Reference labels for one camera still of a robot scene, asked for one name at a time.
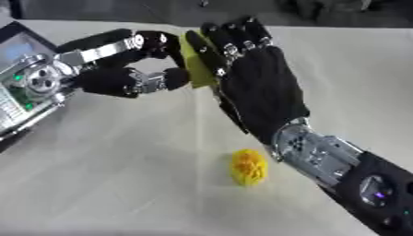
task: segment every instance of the yellow sponge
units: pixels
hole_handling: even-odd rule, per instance
[[[230,173],[240,185],[251,186],[260,183],[267,176],[266,159],[252,149],[242,149],[232,154]]]
[[[204,38],[204,40],[212,46],[212,43],[205,38],[201,33],[198,34]],[[203,87],[203,86],[210,86],[216,84],[216,79],[214,75],[205,67],[202,63],[199,56],[196,54],[194,49],[185,39],[185,36],[182,35],[179,38],[181,44],[181,55],[183,56],[183,60],[185,62],[186,69],[189,71],[192,87],[194,89]]]

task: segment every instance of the robotic arm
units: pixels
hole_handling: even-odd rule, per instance
[[[201,31],[217,50],[194,31],[186,40],[217,78],[214,91],[234,123],[379,235],[413,235],[413,174],[313,131],[296,77],[256,18]]]

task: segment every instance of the yellow toy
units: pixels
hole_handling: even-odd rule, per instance
[[[251,186],[260,183],[267,176],[266,159],[252,149],[242,149],[232,154],[230,173],[240,185]]]

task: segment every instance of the white table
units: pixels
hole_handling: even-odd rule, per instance
[[[10,19],[2,18],[6,24]],[[23,21],[55,43],[136,23]],[[413,171],[413,31],[271,27],[305,91],[313,127]],[[147,60],[143,71],[169,61]],[[0,234],[374,235],[315,184],[269,159],[236,186],[225,154],[261,146],[208,89],[138,100],[77,94],[0,155]]]

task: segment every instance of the black finger segment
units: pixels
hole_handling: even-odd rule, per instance
[[[185,34],[188,43],[197,52],[206,67],[213,72],[215,76],[222,77],[225,75],[226,64],[221,56],[208,46],[208,44],[194,31],[189,30]]]
[[[255,43],[264,45],[271,44],[271,34],[257,18],[251,16],[244,17],[242,18],[242,24],[245,30],[253,36]]]
[[[184,61],[181,55],[181,45],[176,35],[164,31],[138,31],[144,37],[145,43],[140,50],[148,57],[165,59],[170,56],[181,68],[184,68]]]
[[[245,32],[240,24],[229,22],[222,25],[222,28],[232,37],[235,46],[242,50],[251,50],[255,47],[252,37]]]
[[[110,68],[87,71],[75,80],[78,87],[87,93],[109,95],[121,98],[136,98],[137,92],[128,93],[125,88],[133,88],[136,80],[129,75],[131,68]]]
[[[201,27],[201,32],[207,36],[212,43],[217,47],[222,54],[235,54],[237,52],[236,48],[233,47],[231,36],[227,31],[223,30],[221,27],[214,23],[205,23]]]
[[[165,86],[171,91],[189,83],[189,73],[185,69],[170,68],[165,70]]]

